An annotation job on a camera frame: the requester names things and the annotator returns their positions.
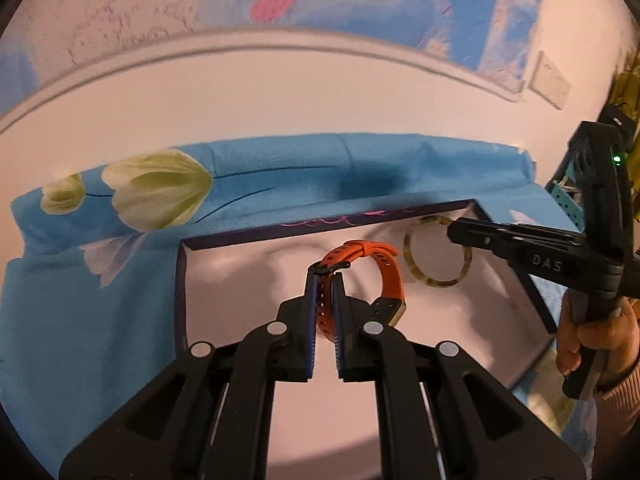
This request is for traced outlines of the person's right hand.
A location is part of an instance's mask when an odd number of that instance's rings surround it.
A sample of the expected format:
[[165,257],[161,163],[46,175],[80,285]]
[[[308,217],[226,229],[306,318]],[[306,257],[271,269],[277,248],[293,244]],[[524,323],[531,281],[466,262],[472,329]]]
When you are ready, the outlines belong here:
[[612,318],[576,325],[572,320],[572,303],[567,292],[562,301],[556,337],[555,363],[563,376],[577,370],[582,360],[581,348],[608,352],[608,360],[599,380],[600,388],[608,389],[621,382],[638,360],[639,300],[620,298]]

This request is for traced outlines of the brown sleeved right forearm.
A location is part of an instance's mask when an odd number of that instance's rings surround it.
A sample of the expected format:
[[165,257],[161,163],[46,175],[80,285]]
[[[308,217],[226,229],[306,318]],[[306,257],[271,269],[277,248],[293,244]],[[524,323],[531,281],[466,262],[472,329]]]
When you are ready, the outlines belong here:
[[596,396],[597,440],[593,479],[639,478],[639,362]]

